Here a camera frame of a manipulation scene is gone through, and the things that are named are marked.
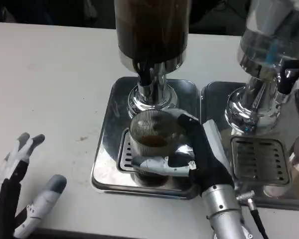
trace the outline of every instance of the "coffee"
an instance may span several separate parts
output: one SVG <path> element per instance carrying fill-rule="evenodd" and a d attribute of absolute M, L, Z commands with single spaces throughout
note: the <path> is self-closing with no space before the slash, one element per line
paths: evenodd
<path fill-rule="evenodd" d="M 120 50 L 137 62 L 161 63 L 187 46 L 191 0 L 115 0 Z"/>
<path fill-rule="evenodd" d="M 147 135 L 143 136 L 140 140 L 138 140 L 139 143 L 148 146 L 148 147 L 164 147 L 167 146 L 167 141 L 159 135 Z"/>

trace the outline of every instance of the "cable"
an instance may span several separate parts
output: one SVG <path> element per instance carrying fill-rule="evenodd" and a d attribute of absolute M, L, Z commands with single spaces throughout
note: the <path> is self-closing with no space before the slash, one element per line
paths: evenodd
<path fill-rule="evenodd" d="M 222 0 L 218 6 L 214 9 L 215 11 L 224 11 L 226 9 L 232 10 L 237 16 L 239 16 L 241 19 L 246 20 L 246 16 L 240 15 L 240 13 L 228 3 L 228 0 Z"/>
<path fill-rule="evenodd" d="M 248 199 L 247 202 L 248 202 L 250 214 L 251 214 L 251 216 L 253 216 L 260 234 L 263 236 L 264 239 L 269 239 L 254 201 L 252 199 Z"/>

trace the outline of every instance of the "white countertop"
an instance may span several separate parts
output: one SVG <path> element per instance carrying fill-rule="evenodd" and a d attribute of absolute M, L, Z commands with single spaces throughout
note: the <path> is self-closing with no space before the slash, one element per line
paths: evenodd
<path fill-rule="evenodd" d="M 246 82 L 239 37 L 190 35 L 184 65 L 168 77 Z M 120 63 L 114 30 L 0 23 L 0 164 L 24 131 L 46 141 L 30 159 L 20 209 L 54 174 L 67 187 L 41 228 L 143 239 L 210 239 L 197 197 L 190 201 L 100 193 L 91 169 L 111 86 L 133 76 Z M 247 225 L 261 238 L 246 208 Z M 299 238 L 299 212 L 260 209 L 271 239 Z"/>

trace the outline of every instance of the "black handle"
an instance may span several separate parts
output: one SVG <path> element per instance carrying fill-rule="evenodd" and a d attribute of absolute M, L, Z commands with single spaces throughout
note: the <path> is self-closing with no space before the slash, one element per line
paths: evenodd
<path fill-rule="evenodd" d="M 177 122 L 185 129 L 193 147 L 197 169 L 190 170 L 189 177 L 200 186 L 201 192 L 216 184 L 229 184 L 234 187 L 231 175 L 215 157 L 200 122 L 187 115 L 178 117 Z"/>
<path fill-rule="evenodd" d="M 286 70 L 294 70 L 292 76 L 286 76 Z M 291 93 L 294 84 L 299 79 L 299 60 L 287 60 L 284 62 L 279 73 L 277 87 L 282 94 L 288 95 Z"/>

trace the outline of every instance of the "clear plastic container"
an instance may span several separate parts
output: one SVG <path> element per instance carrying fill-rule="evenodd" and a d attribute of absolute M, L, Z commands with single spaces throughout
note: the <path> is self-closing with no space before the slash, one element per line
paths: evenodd
<path fill-rule="evenodd" d="M 279 72 L 286 60 L 299 60 L 299 10 L 288 1 L 253 0 L 240 46 L 269 72 Z"/>

